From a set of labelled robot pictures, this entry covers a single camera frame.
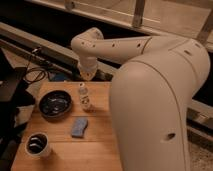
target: black bowl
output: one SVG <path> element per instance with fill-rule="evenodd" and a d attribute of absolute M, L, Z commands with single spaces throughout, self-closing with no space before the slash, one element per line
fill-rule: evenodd
<path fill-rule="evenodd" d="M 56 118 L 65 114 L 72 106 L 71 96 L 63 90 L 55 90 L 44 95 L 39 109 L 46 118 Z"/>

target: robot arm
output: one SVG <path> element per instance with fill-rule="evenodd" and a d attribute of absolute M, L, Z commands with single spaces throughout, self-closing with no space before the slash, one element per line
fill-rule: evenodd
<path fill-rule="evenodd" d="M 186 111 L 208 76 L 205 48 L 167 36 L 104 40 L 96 28 L 74 37 L 71 46 L 87 80 L 97 58 L 123 64 L 110 88 L 123 170 L 189 171 Z"/>

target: wooden table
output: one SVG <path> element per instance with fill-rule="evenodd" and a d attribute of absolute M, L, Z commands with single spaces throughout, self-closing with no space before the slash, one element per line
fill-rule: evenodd
<path fill-rule="evenodd" d="M 88 82 L 92 110 L 81 109 L 76 82 L 46 82 L 41 87 L 37 103 L 52 90 L 65 90 L 72 99 L 72 109 L 59 121 L 45 120 L 36 105 L 24 132 L 15 157 L 12 171 L 121 171 L 120 158 L 108 107 L 110 83 Z M 71 127 L 78 116 L 88 118 L 88 127 L 83 139 L 70 136 Z M 47 158 L 34 158 L 26 154 L 27 137 L 34 132 L 45 132 L 52 147 Z"/>

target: small cup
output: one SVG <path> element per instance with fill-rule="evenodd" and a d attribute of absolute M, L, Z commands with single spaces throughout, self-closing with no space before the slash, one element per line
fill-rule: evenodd
<path fill-rule="evenodd" d="M 34 157 L 47 157 L 52 151 L 47 135 L 41 132 L 34 133 L 28 138 L 25 150 Z"/>

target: black cable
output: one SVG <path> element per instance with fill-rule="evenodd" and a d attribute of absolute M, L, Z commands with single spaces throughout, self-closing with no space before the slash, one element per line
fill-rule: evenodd
<path fill-rule="evenodd" d="M 35 82 L 38 82 L 38 81 L 41 81 L 43 80 L 44 78 L 48 78 L 48 80 L 50 81 L 50 74 L 51 73 L 63 73 L 65 75 L 68 76 L 68 74 L 66 72 L 64 72 L 63 70 L 60 70 L 60 69 L 56 69 L 53 67 L 53 64 L 50 63 L 49 61 L 46 61 L 46 60 L 40 60 L 42 66 L 40 67 L 34 67 L 34 68 L 31 68 L 31 69 L 28 69 L 29 66 L 30 66 L 30 63 L 32 61 L 32 58 L 36 58 L 37 54 L 40 52 L 41 48 L 37 48 L 37 49 L 34 49 L 30 56 L 29 56 L 29 60 L 28 60 L 28 64 L 27 64 L 27 72 L 25 74 L 25 77 L 24 77 L 24 80 L 28 83 L 28 84 L 33 84 Z M 29 78 L 27 78 L 27 75 L 33 73 L 33 72 L 38 72 L 37 76 L 33 79 L 33 80 L 30 80 Z"/>

